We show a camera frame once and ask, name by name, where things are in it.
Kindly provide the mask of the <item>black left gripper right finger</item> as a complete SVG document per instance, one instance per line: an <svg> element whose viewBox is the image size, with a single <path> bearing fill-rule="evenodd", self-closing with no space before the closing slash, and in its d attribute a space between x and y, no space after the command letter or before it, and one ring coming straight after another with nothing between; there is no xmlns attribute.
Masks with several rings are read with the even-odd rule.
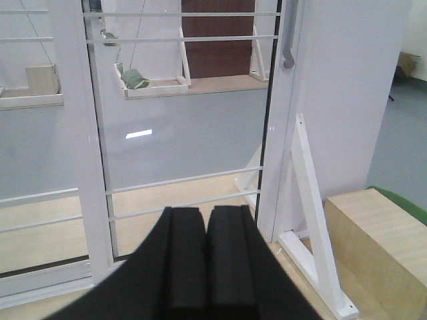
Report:
<svg viewBox="0 0 427 320"><path fill-rule="evenodd" d="M211 212L209 307L212 319L319 319L261 236L247 205Z"/></svg>

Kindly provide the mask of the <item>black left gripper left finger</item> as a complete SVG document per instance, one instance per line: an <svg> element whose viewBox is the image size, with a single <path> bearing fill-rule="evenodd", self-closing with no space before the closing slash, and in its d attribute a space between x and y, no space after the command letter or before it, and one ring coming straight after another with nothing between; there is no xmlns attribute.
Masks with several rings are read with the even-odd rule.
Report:
<svg viewBox="0 0 427 320"><path fill-rule="evenodd" d="M48 319L203 319L204 223L166 207L129 259Z"/></svg>

